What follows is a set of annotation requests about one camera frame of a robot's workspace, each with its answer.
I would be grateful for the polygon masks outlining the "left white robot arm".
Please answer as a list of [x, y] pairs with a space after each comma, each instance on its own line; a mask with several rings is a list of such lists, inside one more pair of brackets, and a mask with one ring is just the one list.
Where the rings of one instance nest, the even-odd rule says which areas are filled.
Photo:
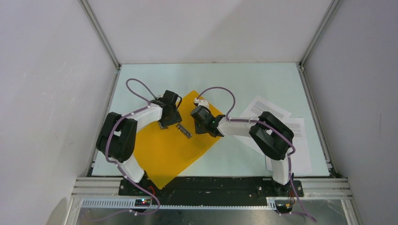
[[133, 155], [137, 132], [153, 122], [161, 129], [182, 122], [178, 111], [181, 103], [181, 96], [166, 90], [145, 107], [124, 116], [110, 112], [105, 118], [95, 147], [131, 181], [130, 189], [137, 195], [148, 191], [148, 182], [142, 179], [145, 171]]

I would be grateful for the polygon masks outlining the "orange plastic folder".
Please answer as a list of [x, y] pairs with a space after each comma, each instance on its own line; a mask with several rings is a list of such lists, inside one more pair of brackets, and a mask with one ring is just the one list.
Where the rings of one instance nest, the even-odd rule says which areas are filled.
[[158, 189], [164, 188], [219, 140], [219, 137], [209, 134], [195, 133], [190, 113], [198, 95], [198, 92], [191, 91], [183, 97], [178, 109], [183, 119], [181, 124], [191, 133], [191, 138], [187, 138], [176, 125], [160, 129], [157, 122], [147, 125], [136, 135], [133, 155]]

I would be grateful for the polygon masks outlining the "metal folder clip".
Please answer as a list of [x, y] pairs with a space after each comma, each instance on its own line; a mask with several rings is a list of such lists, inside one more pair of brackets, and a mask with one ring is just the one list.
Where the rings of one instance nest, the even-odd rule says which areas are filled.
[[192, 134], [181, 123], [178, 123], [176, 128], [180, 132], [182, 132], [188, 139], [190, 139], [192, 137]]

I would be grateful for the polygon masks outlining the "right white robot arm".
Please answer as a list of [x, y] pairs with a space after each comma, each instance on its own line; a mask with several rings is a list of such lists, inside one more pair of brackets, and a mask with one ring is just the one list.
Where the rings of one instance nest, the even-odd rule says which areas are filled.
[[279, 196], [292, 189], [293, 173], [291, 155], [296, 151], [292, 141], [293, 131], [270, 112], [263, 112], [258, 119], [213, 116], [209, 109], [197, 106], [191, 112], [195, 133], [212, 137], [250, 137], [259, 149], [271, 159], [273, 190]]

